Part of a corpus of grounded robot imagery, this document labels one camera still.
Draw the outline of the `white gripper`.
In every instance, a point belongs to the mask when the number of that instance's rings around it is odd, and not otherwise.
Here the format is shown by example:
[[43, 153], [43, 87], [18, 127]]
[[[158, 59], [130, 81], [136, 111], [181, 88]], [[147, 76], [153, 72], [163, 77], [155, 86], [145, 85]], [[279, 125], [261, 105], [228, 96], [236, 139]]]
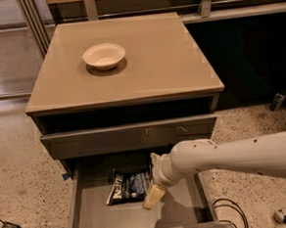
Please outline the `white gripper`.
[[153, 208], [161, 200], [166, 193], [163, 186], [171, 187], [183, 178], [183, 175], [172, 165], [169, 155], [152, 153], [150, 160], [152, 164], [151, 175], [156, 185], [151, 184], [148, 187], [148, 192], [143, 202], [144, 209]]

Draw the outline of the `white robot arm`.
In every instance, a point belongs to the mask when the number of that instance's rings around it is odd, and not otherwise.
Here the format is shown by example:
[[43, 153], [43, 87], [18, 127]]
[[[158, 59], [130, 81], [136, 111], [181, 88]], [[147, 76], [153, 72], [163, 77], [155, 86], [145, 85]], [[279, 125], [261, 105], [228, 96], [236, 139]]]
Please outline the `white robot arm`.
[[170, 153], [151, 154], [152, 182], [143, 206], [151, 209], [173, 186], [206, 170], [246, 172], [286, 179], [286, 131], [217, 144], [209, 139], [176, 143]]

